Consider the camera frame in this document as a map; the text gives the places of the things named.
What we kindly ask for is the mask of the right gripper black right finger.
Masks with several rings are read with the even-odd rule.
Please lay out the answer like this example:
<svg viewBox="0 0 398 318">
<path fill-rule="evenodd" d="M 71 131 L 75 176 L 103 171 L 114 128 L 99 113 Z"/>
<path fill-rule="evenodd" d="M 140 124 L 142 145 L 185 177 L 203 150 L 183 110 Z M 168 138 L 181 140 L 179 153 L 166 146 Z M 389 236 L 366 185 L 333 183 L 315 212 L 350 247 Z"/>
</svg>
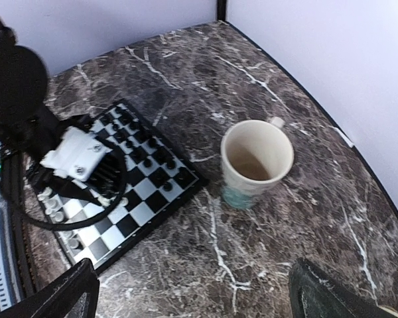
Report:
<svg viewBox="0 0 398 318">
<path fill-rule="evenodd" d="M 332 279 L 317 265 L 299 258 L 289 272 L 293 317 L 394 317 Z"/>
</svg>

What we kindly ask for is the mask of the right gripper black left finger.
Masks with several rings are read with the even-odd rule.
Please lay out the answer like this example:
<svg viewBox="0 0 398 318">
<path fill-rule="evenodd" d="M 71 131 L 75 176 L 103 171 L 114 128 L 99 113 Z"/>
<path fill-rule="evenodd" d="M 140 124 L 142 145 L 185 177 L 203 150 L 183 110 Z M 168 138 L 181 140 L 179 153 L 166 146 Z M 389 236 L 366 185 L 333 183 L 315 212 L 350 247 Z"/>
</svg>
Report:
<svg viewBox="0 0 398 318">
<path fill-rule="evenodd" d="M 0 317 L 95 317 L 100 281 L 84 258 L 51 284 L 0 312 Z"/>
</svg>

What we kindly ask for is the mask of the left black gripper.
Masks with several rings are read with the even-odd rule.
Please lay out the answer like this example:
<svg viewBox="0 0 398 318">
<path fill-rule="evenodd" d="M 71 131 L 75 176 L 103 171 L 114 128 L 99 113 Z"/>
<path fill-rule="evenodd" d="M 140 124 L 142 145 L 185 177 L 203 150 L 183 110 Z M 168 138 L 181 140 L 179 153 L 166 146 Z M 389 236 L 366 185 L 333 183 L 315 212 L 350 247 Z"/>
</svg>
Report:
<svg viewBox="0 0 398 318">
<path fill-rule="evenodd" d="M 99 165 L 85 182 L 81 182 L 72 177 L 56 176 L 50 168 L 32 165 L 29 168 L 29 183 L 43 197 L 55 193 L 108 207 L 119 193 L 119 168 L 116 165 Z"/>
</svg>

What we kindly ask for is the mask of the black grey chessboard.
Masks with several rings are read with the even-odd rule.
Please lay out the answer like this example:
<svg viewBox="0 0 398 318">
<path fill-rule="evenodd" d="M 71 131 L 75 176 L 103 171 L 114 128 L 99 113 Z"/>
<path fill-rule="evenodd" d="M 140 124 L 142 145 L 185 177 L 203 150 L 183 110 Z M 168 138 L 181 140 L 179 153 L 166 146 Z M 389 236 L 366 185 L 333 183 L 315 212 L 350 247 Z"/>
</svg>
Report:
<svg viewBox="0 0 398 318">
<path fill-rule="evenodd" d="M 94 120 L 92 132 L 125 153 L 125 193 L 102 220 L 57 231 L 55 237 L 71 264 L 88 258 L 101 273 L 193 199 L 208 180 L 124 99 Z"/>
</svg>

